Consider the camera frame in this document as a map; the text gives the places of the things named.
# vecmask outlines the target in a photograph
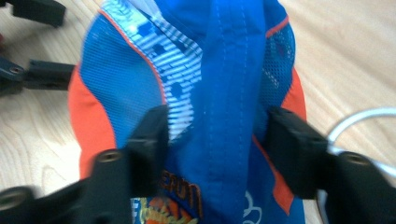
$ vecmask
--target white cable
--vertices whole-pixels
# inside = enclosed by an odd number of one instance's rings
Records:
[[[339,155],[345,150],[334,146],[335,140],[338,138],[338,136],[349,126],[352,124],[362,121],[364,119],[369,119],[369,118],[374,118],[374,117],[396,117],[396,107],[380,107],[380,108],[375,108],[375,109],[368,109],[361,111],[359,113],[356,113],[354,115],[349,116],[348,118],[342,120],[339,124],[337,124],[329,133],[328,135],[328,152],[332,153],[333,155]],[[375,161],[373,159],[370,159],[371,162],[380,170],[382,170],[384,173],[396,177],[396,168],[386,165],[380,161]],[[325,209],[325,204],[327,200],[327,193],[324,190],[318,190],[318,195],[317,195],[317,203],[318,203],[318,210],[320,212],[320,216],[322,218],[323,224],[329,224],[329,219],[327,217],[326,209]]]
[[[343,152],[343,149],[341,149],[340,147],[335,147],[333,145],[338,136],[340,136],[340,134],[352,124],[358,121],[362,121],[364,119],[370,119],[375,117],[396,117],[396,107],[379,107],[375,109],[368,109],[351,115],[348,118],[342,120],[330,131],[328,135],[328,151],[334,155],[338,155]],[[370,160],[378,169],[396,178],[396,167],[386,165],[380,161],[376,161],[373,159]]]

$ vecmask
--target clamp jaw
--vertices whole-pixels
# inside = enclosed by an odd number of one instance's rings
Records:
[[[328,140],[295,114],[271,108],[262,145],[293,194],[318,200],[325,224],[395,223],[396,188],[377,167],[358,153],[329,153]]]
[[[133,223],[130,199],[161,194],[167,116],[166,105],[150,109],[124,148],[100,153],[90,177],[49,196],[37,199],[29,187],[0,192],[0,223]]]
[[[66,7],[53,0],[0,0],[0,7],[5,7],[6,3],[13,6],[12,14],[15,17],[38,21],[53,27],[64,24]]]
[[[73,64],[32,60],[25,71],[0,57],[0,97],[20,93],[23,88],[67,91],[74,67]]]

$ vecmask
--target wooden surface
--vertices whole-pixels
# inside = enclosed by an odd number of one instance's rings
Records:
[[[76,63],[101,0],[63,0],[59,29],[10,16],[0,8],[2,55]],[[345,116],[396,106],[396,4],[394,0],[286,1],[296,35],[308,121],[326,134]],[[66,92],[24,91],[0,98],[0,190],[34,185],[49,194],[78,179],[79,148],[69,124]],[[338,146],[396,165],[396,119],[373,119],[348,129]],[[305,203],[307,223],[319,223]]]

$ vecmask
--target mesh panel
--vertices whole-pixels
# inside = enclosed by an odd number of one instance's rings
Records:
[[[259,141],[265,135],[268,107],[271,105],[280,106],[290,88],[294,57],[294,35],[288,24],[270,36],[266,42],[261,89],[254,127],[254,133]]]
[[[105,107],[118,147],[147,110],[162,103],[149,65],[104,16],[97,18],[86,37],[81,76]]]

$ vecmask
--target orange trim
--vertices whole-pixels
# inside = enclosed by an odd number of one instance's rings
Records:
[[[289,215],[290,214],[290,207],[291,203],[293,202],[294,195],[291,193],[291,190],[289,189],[288,185],[286,184],[285,179],[283,176],[280,174],[280,172],[275,168],[275,166],[272,164],[270,157],[268,156],[267,152],[264,150],[262,145],[259,143],[259,140],[257,140],[256,136],[252,136],[253,143],[256,145],[256,147],[260,150],[264,158],[268,161],[268,164],[270,165],[270,168],[274,174],[275,178],[275,185],[273,189],[273,194],[275,201],[279,206],[282,208],[282,210]]]
[[[301,81],[298,77],[297,71],[294,68],[292,70],[292,83],[288,94],[283,100],[282,107],[288,109],[289,111],[292,111],[301,119],[306,120],[303,87],[301,86]]]
[[[283,103],[282,103],[282,107],[294,112],[295,114],[300,116],[302,119],[306,120],[306,110],[305,110],[305,100],[304,100],[303,88],[301,86],[301,82],[298,77],[298,74],[294,68],[292,69],[291,73],[292,73],[291,86],[290,86],[290,89],[289,89]],[[291,203],[293,202],[294,195],[292,194],[290,188],[286,184],[283,176],[272,164],[267,152],[262,147],[262,145],[259,143],[256,136],[253,135],[252,139],[253,139],[253,143],[256,145],[257,148],[260,149],[260,151],[262,152],[262,155],[268,161],[268,164],[270,165],[271,170],[274,174],[274,178],[275,178],[275,185],[274,185],[274,190],[273,190],[274,198],[275,198],[276,202],[279,204],[279,206],[283,209],[283,211],[285,211],[285,213],[287,215],[289,215],[290,207],[291,207]]]
[[[79,65],[73,71],[69,85],[68,104],[72,127],[79,145],[80,178],[89,176],[92,159],[99,152],[115,148],[113,128],[102,104],[83,83]]]
[[[166,99],[165,99],[165,93],[163,91],[163,81],[161,80],[160,75],[158,74],[158,71],[155,68],[154,64],[149,60],[148,57],[146,57],[146,55],[140,49],[137,48],[137,46],[135,46],[134,44],[131,43],[131,41],[129,40],[128,36],[125,35],[125,33],[121,30],[121,28],[113,21],[113,19],[107,13],[105,13],[102,9],[99,10],[99,13],[101,13],[103,16],[105,16],[110,21],[110,23],[122,35],[122,37],[128,43],[128,45],[134,51],[136,51],[136,53],[138,53],[140,55],[140,57],[142,57],[146,61],[146,63],[149,65],[149,67],[151,68],[151,71],[154,73],[154,76],[157,79],[158,87],[159,87],[160,92],[161,92],[161,99],[163,101],[163,105],[165,105],[166,104]]]
[[[289,23],[289,17],[286,17],[280,24],[274,26],[273,28],[269,29],[267,33],[265,34],[265,37],[268,38],[274,33],[278,32],[281,30],[283,27],[285,27]]]

